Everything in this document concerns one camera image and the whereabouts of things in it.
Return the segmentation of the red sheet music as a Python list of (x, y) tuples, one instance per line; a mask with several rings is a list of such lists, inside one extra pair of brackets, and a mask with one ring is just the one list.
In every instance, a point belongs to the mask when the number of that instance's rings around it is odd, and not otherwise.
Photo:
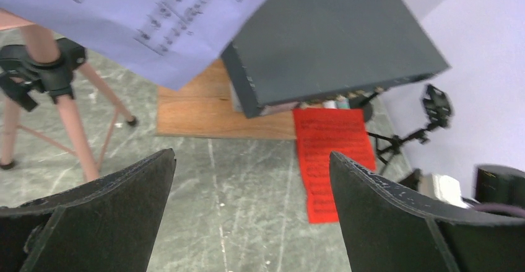
[(338, 222), (329, 177), (333, 151), (376, 170), (376, 158), (360, 109), (305, 108), (293, 111), (297, 156), (311, 224)]

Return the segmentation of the wooden board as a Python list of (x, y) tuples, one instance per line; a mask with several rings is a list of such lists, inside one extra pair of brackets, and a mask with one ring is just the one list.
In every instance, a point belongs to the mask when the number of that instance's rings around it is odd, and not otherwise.
[(157, 134), (195, 138), (294, 140), (291, 112), (247, 119), (233, 110), (222, 60), (180, 90), (158, 87)]

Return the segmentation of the lavender sheet music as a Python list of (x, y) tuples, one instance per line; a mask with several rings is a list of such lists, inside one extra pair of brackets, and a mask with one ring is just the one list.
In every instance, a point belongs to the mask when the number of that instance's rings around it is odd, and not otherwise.
[(267, 0), (1, 0), (1, 8), (177, 90)]

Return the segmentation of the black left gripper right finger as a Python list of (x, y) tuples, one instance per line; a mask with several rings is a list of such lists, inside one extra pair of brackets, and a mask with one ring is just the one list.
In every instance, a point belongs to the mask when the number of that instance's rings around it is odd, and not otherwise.
[(339, 152), (329, 173), (352, 271), (524, 270), (524, 217), (434, 200)]

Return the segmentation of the dark rack-mount audio unit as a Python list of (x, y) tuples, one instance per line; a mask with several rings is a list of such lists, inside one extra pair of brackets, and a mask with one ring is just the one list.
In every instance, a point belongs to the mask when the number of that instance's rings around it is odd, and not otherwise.
[(403, 0), (267, 0), (222, 61), (247, 118), (449, 68)]

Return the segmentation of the pink music stand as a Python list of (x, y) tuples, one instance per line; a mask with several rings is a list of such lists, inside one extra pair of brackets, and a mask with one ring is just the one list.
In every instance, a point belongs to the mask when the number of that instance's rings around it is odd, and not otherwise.
[[(75, 102), (71, 85), (74, 71), (79, 70), (113, 104), (113, 122), (122, 115), (129, 126), (136, 126), (137, 118), (87, 62), (83, 46), (67, 38), (55, 40), (51, 30), (1, 11), (1, 30), (7, 29), (19, 29), (25, 44), (1, 48), (1, 90), (6, 96), (1, 168), (8, 170), (15, 166), (15, 140), (17, 130), (22, 129), (76, 156), (84, 171), (85, 181), (99, 178), (102, 162), (93, 156)], [(30, 112), (38, 105), (28, 94), (33, 89), (50, 96), (73, 145), (72, 149), (19, 123), (21, 109)]]

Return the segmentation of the black tripod mic stand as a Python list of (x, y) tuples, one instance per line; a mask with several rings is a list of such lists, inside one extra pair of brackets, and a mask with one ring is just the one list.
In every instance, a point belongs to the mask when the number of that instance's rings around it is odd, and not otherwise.
[(438, 128), (449, 128), (454, 110), (446, 92), (443, 92), (432, 84), (427, 84), (421, 98), (421, 103), (428, 119), (428, 123), (423, 128), (416, 129), (404, 137), (396, 134), (387, 137), (367, 132), (369, 136), (375, 139), (376, 158), (383, 163), (383, 167), (378, 172), (378, 175), (384, 175), (390, 162), (396, 156), (401, 155), (401, 147), (406, 143), (417, 140), (420, 144), (425, 144), (430, 140), (427, 133)]

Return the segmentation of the white microphone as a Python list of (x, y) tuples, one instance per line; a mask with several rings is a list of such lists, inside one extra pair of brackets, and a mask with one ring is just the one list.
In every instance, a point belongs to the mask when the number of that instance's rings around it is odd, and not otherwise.
[(337, 104), (335, 100), (325, 100), (322, 103), (324, 108), (337, 109)]

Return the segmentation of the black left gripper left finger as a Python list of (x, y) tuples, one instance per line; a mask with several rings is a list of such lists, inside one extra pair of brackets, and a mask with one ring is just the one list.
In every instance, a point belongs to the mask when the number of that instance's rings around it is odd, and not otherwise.
[(176, 169), (163, 149), (118, 172), (1, 208), (2, 271), (145, 271)]

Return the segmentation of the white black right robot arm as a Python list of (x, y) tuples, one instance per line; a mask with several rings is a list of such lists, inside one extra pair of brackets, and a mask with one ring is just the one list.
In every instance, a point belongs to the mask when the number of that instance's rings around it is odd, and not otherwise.
[(523, 218), (524, 171), (504, 165), (478, 165), (474, 199), (471, 209), (475, 211)]

